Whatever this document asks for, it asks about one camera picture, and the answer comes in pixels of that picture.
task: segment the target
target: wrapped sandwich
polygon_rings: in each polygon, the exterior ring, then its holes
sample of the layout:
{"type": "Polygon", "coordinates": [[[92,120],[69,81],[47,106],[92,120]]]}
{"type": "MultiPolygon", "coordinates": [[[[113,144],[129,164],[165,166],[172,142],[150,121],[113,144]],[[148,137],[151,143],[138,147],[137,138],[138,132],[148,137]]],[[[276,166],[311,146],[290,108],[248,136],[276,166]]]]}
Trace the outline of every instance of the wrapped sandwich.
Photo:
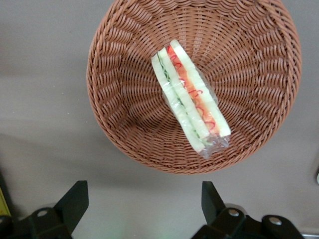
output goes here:
{"type": "Polygon", "coordinates": [[[177,40],[152,57],[167,103],[193,149],[205,158],[228,147],[231,130],[206,83],[177,40]]]}

